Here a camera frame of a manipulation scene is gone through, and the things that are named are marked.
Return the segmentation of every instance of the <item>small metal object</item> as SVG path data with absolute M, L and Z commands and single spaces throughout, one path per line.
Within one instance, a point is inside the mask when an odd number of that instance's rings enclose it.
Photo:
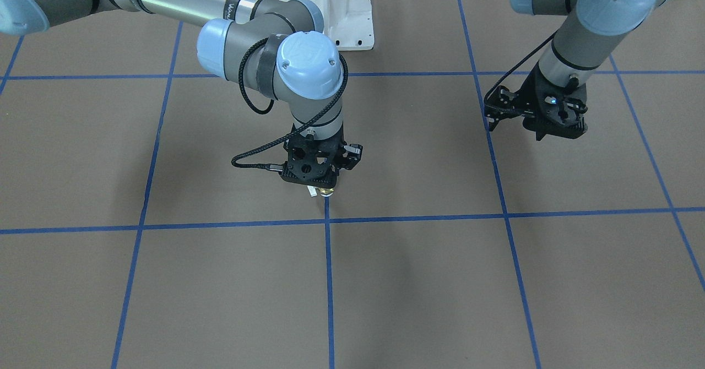
M 267 168 L 267 171 L 272 171 L 272 172 L 284 172 L 284 165 L 281 164 L 269 164 L 269 168 Z
M 490 132 L 501 120 L 522 116 L 522 125 L 534 131 L 537 140 L 546 135 L 579 138 L 587 131 L 583 118 L 587 89 L 585 85 L 577 87 L 577 79 L 574 82 L 570 90 L 554 85 L 535 66 L 516 93 L 498 86 L 484 103 Z
M 333 195 L 333 189 L 332 188 L 318 188 L 318 192 L 321 194 L 321 196 L 324 197 L 330 197 Z
M 345 151 L 348 151 L 348 153 L 353 153 L 354 155 L 359 155 L 360 153 L 362 153 L 362 150 L 360 150 L 360 148 L 353 148 L 353 146 L 350 145 L 343 146 L 343 149 L 345 149 Z

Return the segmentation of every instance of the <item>black cable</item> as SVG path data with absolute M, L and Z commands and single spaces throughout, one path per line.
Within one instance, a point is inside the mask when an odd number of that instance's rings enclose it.
M 242 56 L 242 61 L 240 61 L 240 68 L 239 70 L 237 70 L 237 84 L 240 86 L 240 93 L 242 94 L 242 98 L 247 103 L 247 106 L 254 110 L 254 112 L 258 115 L 266 115 L 267 113 L 269 113 L 269 111 L 271 111 L 272 107 L 274 106 L 274 100 L 269 101 L 269 106 L 267 106 L 265 110 L 259 110 L 258 108 L 256 108 L 254 103 L 252 103 L 252 101 L 250 100 L 250 97 L 247 96 L 247 93 L 245 92 L 245 79 L 243 77 L 243 74 L 245 72 L 245 63 L 247 63 L 247 60 L 250 58 L 250 56 L 252 56 L 252 54 L 256 50 L 258 50 L 266 43 L 267 37 L 263 38 L 262 40 L 259 40 L 259 42 L 254 43 L 254 45 L 252 45 L 249 50 L 245 51 L 245 55 Z
M 237 161 L 242 160 L 243 158 L 248 158 L 249 156 L 256 155 L 258 153 L 262 153 L 265 150 L 269 150 L 273 148 L 274 146 L 279 145 L 280 143 L 284 143 L 285 141 L 289 140 L 292 136 L 295 136 L 298 133 L 302 133 L 304 130 L 309 128 L 310 126 L 314 125 L 316 121 L 319 121 L 321 117 L 325 116 L 328 111 L 335 106 L 336 103 L 338 103 L 338 100 L 340 100 L 340 97 L 343 95 L 343 91 L 345 90 L 345 86 L 348 84 L 348 64 L 345 62 L 345 58 L 343 58 L 342 53 L 340 53 L 340 64 L 343 66 L 343 83 L 340 85 L 340 89 L 338 89 L 338 92 L 333 95 L 333 98 L 330 100 L 328 105 L 326 107 L 322 108 L 317 115 L 313 116 L 309 121 L 307 121 L 304 125 L 300 126 L 299 128 L 295 129 L 294 131 L 282 136 L 281 138 L 277 140 L 272 140 L 270 143 L 267 143 L 266 145 L 259 146 L 257 149 L 252 149 L 250 151 L 246 151 L 245 153 L 239 154 L 234 156 L 232 158 L 231 164 L 232 166 L 236 168 L 258 168 L 258 169 L 267 169 L 268 171 L 274 171 L 274 169 L 271 169 L 272 165 L 275 164 L 240 164 Z
M 549 42 L 551 42 L 551 40 L 554 39 L 554 37 L 556 36 L 556 33 L 557 33 L 557 31 L 554 32 L 552 35 L 550 35 L 549 38 L 547 38 L 546 40 L 544 40 L 544 42 L 540 43 L 540 44 L 539 44 L 539 47 L 536 47 L 536 48 L 534 48 L 533 51 L 529 52 L 529 55 L 524 56 L 524 58 L 523 58 L 521 61 L 519 61 L 519 63 L 517 63 L 516 65 L 514 65 L 513 68 L 509 69 L 509 71 L 508 71 L 507 73 L 504 73 L 504 75 L 503 75 L 499 80 L 497 80 L 497 82 L 494 84 L 494 86 L 492 87 L 492 89 L 489 90 L 489 91 L 487 91 L 487 93 L 486 93 L 486 95 L 485 95 L 485 98 L 484 98 L 484 102 L 487 103 L 487 101 L 489 100 L 489 96 L 494 92 L 494 90 L 497 89 L 497 87 L 499 87 L 499 85 L 504 81 L 504 79 L 508 78 L 509 75 L 511 75 L 512 73 L 514 73 L 514 71 L 517 70 L 519 67 L 521 67 L 521 65 L 523 65 L 526 61 L 528 61 L 529 58 L 531 58 L 532 56 L 534 56 L 535 53 L 539 52 L 539 50 L 540 50 L 541 48 L 546 47 L 546 45 L 547 45 Z

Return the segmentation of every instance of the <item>blue tape line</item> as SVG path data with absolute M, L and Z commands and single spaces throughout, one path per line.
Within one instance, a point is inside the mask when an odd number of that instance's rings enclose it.
M 645 208 L 645 209 L 598 209 L 585 211 L 547 211 L 546 213 L 508 213 L 508 218 L 561 218 L 562 216 L 606 216 L 619 214 L 650 213 L 703 213 L 705 207 L 684 208 Z M 380 218 L 333 218 L 331 224 L 344 223 L 387 223 L 388 221 L 452 221 L 477 219 L 503 219 L 504 214 L 453 214 L 428 216 L 380 216 Z M 305 224 L 325 224 L 325 219 L 262 220 L 262 221 L 222 221 L 221 223 L 145 224 L 144 226 L 86 226 L 86 227 L 46 227 L 34 229 L 0 229 L 0 235 L 11 234 L 52 234 L 88 233 L 95 231 L 137 231 L 180 230 L 180 229 L 219 229 L 236 227 L 300 226 Z
M 154 178 L 154 169 L 156 168 L 156 158 L 159 153 L 159 143 L 161 137 L 161 128 L 164 125 L 164 115 L 166 113 L 166 105 L 169 103 L 169 93 L 171 92 L 171 82 L 173 78 L 171 75 L 176 68 L 176 56 L 178 54 L 178 45 L 181 40 L 181 30 L 183 28 L 183 22 L 179 22 L 178 28 L 176 30 L 176 39 L 174 40 L 173 53 L 171 55 L 171 66 L 169 67 L 169 78 L 166 81 L 166 88 L 164 90 L 164 100 L 161 103 L 161 113 L 159 115 L 159 125 L 156 128 L 156 138 L 154 138 L 154 149 L 151 153 L 151 163 L 149 164 L 149 175 L 147 178 L 147 185 L 144 188 L 144 204 L 142 212 L 139 215 L 139 229 L 137 231 L 137 236 L 134 238 L 134 249 L 132 261 L 130 263 L 130 273 L 128 274 L 128 283 L 125 290 L 125 299 L 123 299 L 123 309 L 120 314 L 120 324 L 118 326 L 118 334 L 115 339 L 115 350 L 113 351 L 113 362 L 111 369 L 116 369 L 118 367 L 118 359 L 120 358 L 120 348 L 123 341 L 123 332 L 125 330 L 125 322 L 128 316 L 128 309 L 130 306 L 130 296 L 132 294 L 132 286 L 134 281 L 134 271 L 137 268 L 137 260 L 139 257 L 139 246 L 142 243 L 142 233 L 144 226 L 144 219 L 147 218 L 147 209 L 149 205 L 149 195 L 151 194 L 151 183 Z
M 0 235 L 9 234 L 54 234 L 88 233 L 96 231 L 136 231 L 138 226 L 86 226 L 86 227 L 46 227 L 37 229 L 0 229 Z
M 487 119 L 484 116 L 484 101 L 482 99 L 482 92 L 480 90 L 480 82 L 478 78 L 478 68 L 475 65 L 475 58 L 473 55 L 473 44 L 470 42 L 470 35 L 468 33 L 468 23 L 465 19 L 465 11 L 463 10 L 463 0 L 458 0 L 458 9 L 460 11 L 460 20 L 463 22 L 463 33 L 465 33 L 465 43 L 468 45 L 468 55 L 470 58 L 470 66 L 473 69 L 473 78 L 475 82 L 475 90 L 478 92 L 478 102 L 480 103 L 480 111 L 482 116 L 482 122 L 485 127 L 485 134 L 487 139 L 487 146 L 489 148 L 490 158 L 492 160 L 492 166 L 494 168 L 494 176 L 497 183 L 497 191 L 499 193 L 499 200 L 502 205 L 502 214 L 504 217 L 504 224 L 507 229 L 507 236 L 509 238 L 509 247 L 512 251 L 512 259 L 514 261 L 514 271 L 517 276 L 517 283 L 519 286 L 519 294 L 521 294 L 522 306 L 524 306 L 524 316 L 526 318 L 527 329 L 529 330 L 529 338 L 531 339 L 532 351 L 534 353 L 534 362 L 536 364 L 536 369 L 541 369 L 541 358 L 539 356 L 539 348 L 536 344 L 536 336 L 534 335 L 534 325 L 531 319 L 531 311 L 529 310 L 529 302 L 526 296 L 526 290 L 524 288 L 524 278 L 522 276 L 521 266 L 519 266 L 519 257 L 517 254 L 516 246 L 514 245 L 514 235 L 512 232 L 512 225 L 509 223 L 509 216 L 507 212 L 507 204 L 504 197 L 504 190 L 502 188 L 502 181 L 499 175 L 499 168 L 497 166 L 497 159 L 494 153 L 494 146 L 492 144 L 492 138 L 489 134 L 489 126 L 487 124 Z
M 705 70 L 620 70 L 619 74 L 705 74 Z
M 506 72 L 502 71 L 484 71 L 484 72 L 477 72 L 476 75 L 504 75 Z M 528 75 L 529 72 L 527 71 L 521 71 L 521 70 L 515 70 L 512 75 Z
M 473 75 L 472 72 L 363 72 L 350 73 L 350 77 L 395 77 L 414 75 Z
M 146 224 L 144 230 L 219 229 L 229 227 L 300 226 L 324 224 L 325 219 L 223 221 L 222 223 Z
M 10 72 L 12 71 L 13 66 L 15 66 L 17 55 L 20 54 L 20 48 L 22 47 L 22 43 L 24 41 L 24 36 L 20 36 L 20 38 L 17 40 L 17 45 L 15 45 L 15 51 L 13 51 L 12 58 L 10 58 L 10 64 L 7 65 L 7 70 L 5 70 L 5 75 L 3 76 L 2 83 L 0 83 L 0 95 L 2 95 L 2 92 L 5 91 L 5 85 L 7 85 L 7 82 L 10 80 Z
M 665 186 L 665 182 L 663 181 L 663 177 L 660 173 L 659 166 L 657 165 L 657 161 L 655 160 L 654 153 L 652 153 L 652 149 L 650 148 L 649 141 L 647 141 L 647 136 L 644 134 L 644 129 L 642 128 L 642 124 L 639 122 L 639 118 L 637 117 L 637 111 L 634 109 L 634 105 L 632 103 L 632 99 L 629 96 L 629 93 L 627 92 L 627 86 L 624 84 L 624 79 L 622 79 L 622 73 L 620 72 L 619 68 L 617 68 L 617 63 L 615 62 L 614 57 L 610 55 L 610 62 L 612 63 L 612 68 L 614 69 L 616 75 L 617 75 L 617 80 L 619 80 L 619 85 L 622 87 L 622 93 L 624 93 L 624 98 L 627 100 L 627 105 L 629 106 L 629 111 L 632 113 L 632 118 L 634 118 L 634 123 L 637 125 L 637 130 L 639 131 L 639 135 L 642 137 L 642 143 L 644 143 L 644 147 L 647 149 L 647 153 L 649 154 L 649 160 L 652 162 L 652 167 L 654 168 L 655 173 L 657 174 L 657 178 L 659 179 L 659 183 L 661 186 L 661 190 L 663 191 L 663 195 L 665 196 L 665 200 L 668 203 L 668 208 L 670 208 L 671 213 L 673 215 L 673 220 L 675 221 L 675 224 L 678 228 L 678 232 L 680 233 L 680 238 L 683 240 L 683 244 L 685 245 L 685 249 L 688 253 L 688 256 L 690 256 L 690 262 L 693 264 L 693 268 L 695 269 L 695 274 L 698 276 L 698 280 L 700 281 L 700 286 L 702 287 L 703 291 L 705 291 L 705 277 L 703 277 L 703 272 L 700 269 L 700 265 L 698 264 L 697 258 L 695 258 L 695 254 L 693 253 L 693 249 L 690 246 L 690 241 L 688 241 L 688 237 L 685 234 L 685 230 L 683 229 L 682 224 L 680 223 L 680 218 L 678 218 L 678 212 L 675 210 L 675 207 L 673 206 L 673 201 L 670 198 L 670 194 L 668 193 L 668 189 Z
M 326 281 L 328 291 L 328 367 L 335 369 L 335 329 L 333 321 L 333 263 L 330 254 L 330 200 L 325 197 L 326 225 Z
M 219 75 L 214 74 L 173 74 L 174 78 L 220 78 Z
M 168 74 L 114 74 L 114 75 L 14 75 L 9 80 L 121 80 L 138 78 L 168 78 Z
M 436 221 L 436 220 L 473 220 L 502 219 L 503 214 L 451 214 L 428 216 L 380 216 L 379 218 L 339 218 L 331 219 L 330 223 L 384 223 L 385 221 Z
M 671 213 L 670 208 L 597 209 L 587 211 L 549 211 L 548 213 L 509 213 L 509 218 L 559 218 L 560 216 L 604 216 L 614 214 Z

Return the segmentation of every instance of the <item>braided black cable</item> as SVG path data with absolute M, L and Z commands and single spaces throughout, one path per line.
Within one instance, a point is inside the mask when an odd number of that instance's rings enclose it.
M 339 54 L 340 56 L 340 64 L 343 66 L 343 83 L 340 85 L 340 89 L 338 89 L 338 92 L 333 95 L 333 98 L 330 100 L 328 105 L 326 107 L 322 108 L 317 115 L 313 116 L 309 121 L 307 121 L 304 125 L 300 126 L 299 128 L 295 129 L 294 131 L 282 136 L 281 138 L 277 140 L 272 140 L 270 143 L 267 143 L 266 145 L 259 146 L 257 149 L 252 149 L 250 151 L 246 151 L 245 153 L 239 154 L 234 156 L 232 158 L 231 164 L 232 166 L 236 168 L 258 168 L 258 169 L 267 169 L 271 170 L 269 167 L 271 164 L 240 164 L 239 160 L 242 160 L 243 158 L 248 158 L 249 156 L 256 155 L 258 153 L 262 153 L 265 150 L 269 150 L 273 148 L 274 146 L 279 145 L 280 143 L 284 143 L 285 141 L 289 140 L 292 136 L 295 136 L 298 133 L 302 133 L 305 131 L 307 128 L 312 126 L 313 124 L 316 123 L 316 121 L 319 121 L 321 117 L 325 116 L 328 111 L 335 106 L 336 103 L 338 103 L 338 100 L 340 100 L 340 97 L 343 95 L 343 91 L 345 90 L 345 86 L 348 84 L 348 64 L 345 62 L 345 58 L 343 58 L 342 53 Z
M 256 108 L 254 103 L 252 103 L 252 101 L 250 100 L 250 97 L 247 96 L 247 93 L 245 92 L 245 79 L 243 77 L 243 74 L 245 72 L 245 63 L 247 63 L 247 60 L 250 58 L 250 56 L 252 56 L 252 54 L 256 50 L 258 50 L 266 43 L 267 37 L 263 38 L 262 40 L 259 40 L 259 42 L 254 43 L 254 45 L 252 45 L 249 50 L 245 51 L 245 55 L 242 56 L 242 60 L 240 61 L 240 68 L 239 70 L 237 70 L 237 84 L 240 86 L 240 94 L 242 94 L 242 98 L 247 103 L 247 106 L 254 110 L 254 112 L 258 115 L 266 115 L 267 113 L 269 113 L 269 111 L 271 111 L 272 107 L 274 106 L 274 100 L 269 101 L 269 106 L 267 106 L 265 110 L 259 110 L 258 108 Z

